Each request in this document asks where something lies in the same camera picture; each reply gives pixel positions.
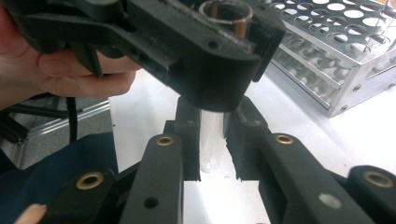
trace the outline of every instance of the test tube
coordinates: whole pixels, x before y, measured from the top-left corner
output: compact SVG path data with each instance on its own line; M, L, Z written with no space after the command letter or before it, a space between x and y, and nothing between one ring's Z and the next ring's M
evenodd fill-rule
M247 38L253 9L236 0L209 0L202 3L199 12L210 22L225 28L239 38ZM211 173L219 168L226 147L223 129L224 113L201 111L200 169Z
M242 1L206 1L200 5L199 12L209 21L224 27L240 38L248 36L253 9Z

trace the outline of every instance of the brass insert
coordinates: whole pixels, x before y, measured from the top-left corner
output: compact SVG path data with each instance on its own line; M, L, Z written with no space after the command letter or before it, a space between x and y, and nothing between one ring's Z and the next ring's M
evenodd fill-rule
M94 189L98 187L103 180L103 174L100 172L87 173L79 178L76 187L78 189Z
M393 187L393 182L389 177L376 171L367 171L364 173L364 178L380 188L389 189Z
M275 140L278 143L284 144L284 145L290 145L290 144L292 144L294 142L294 140L291 137L283 135L283 134L277 135L275 137Z
M175 140L171 136L163 136L163 137L157 139L157 145L162 146L162 147L170 146L174 142L175 142Z

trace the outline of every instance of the test tube rack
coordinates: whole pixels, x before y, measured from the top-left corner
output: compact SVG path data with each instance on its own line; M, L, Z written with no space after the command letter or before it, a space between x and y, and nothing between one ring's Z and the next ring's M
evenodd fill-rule
M338 115L396 84L396 19L369 0L259 0L287 32L272 63Z

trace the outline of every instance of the black plastic part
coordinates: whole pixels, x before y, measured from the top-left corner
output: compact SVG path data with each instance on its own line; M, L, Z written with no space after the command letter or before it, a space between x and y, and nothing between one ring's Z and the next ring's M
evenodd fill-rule
M287 200L281 222L271 223L374 223L297 138L272 133L261 154Z
M139 168L140 162L136 163L135 165L129 167L128 169L122 171L116 176L117 182L117 193L119 195L129 193L132 184L134 183L134 178L136 177L137 170Z
M92 172L101 173L103 181L95 188L79 189L78 180ZM75 175L61 189L39 223L106 223L108 210L116 203L115 195L115 180L111 171L88 171Z
M376 223L396 223L395 175L373 166L353 167L346 190Z
M175 134L183 139L184 180L201 180L199 162L199 139L201 110L184 97L177 101Z
M256 160L258 145L268 135L267 121L246 96L231 114L224 116L227 148L233 158L236 178L259 180L261 174Z
M107 48L105 54L132 58L194 105L213 111L236 109L285 32L281 19L252 0L246 0L254 18L245 40L208 22L191 1L0 1L37 50L78 44L79 60L101 76L93 51Z
M29 130L8 116L7 112L0 111L0 136L13 144L22 144Z
M160 134L148 141L121 224L182 223L182 155L177 135Z
M286 214L288 200L277 182L271 166L263 156L258 157L258 166L262 174L259 182L259 193L264 202L265 211L272 224L286 223L283 222L283 219Z
M332 178L335 179L335 181L337 181L337 183L343 187L343 189L346 188L346 184L347 184L347 179L344 176L338 175L332 171L329 171L330 175L332 176Z
M78 115L76 98L66 97L67 114L69 118L69 143L75 142L78 136Z
M96 77L101 77L103 75L96 49L92 45L77 42L71 42L69 44L82 65L90 70Z

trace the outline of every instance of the clear plastic tube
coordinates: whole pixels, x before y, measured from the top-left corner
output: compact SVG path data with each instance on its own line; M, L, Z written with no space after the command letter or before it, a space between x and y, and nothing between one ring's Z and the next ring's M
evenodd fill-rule
M219 168L226 142L222 132L223 113L201 111L200 169L210 173Z

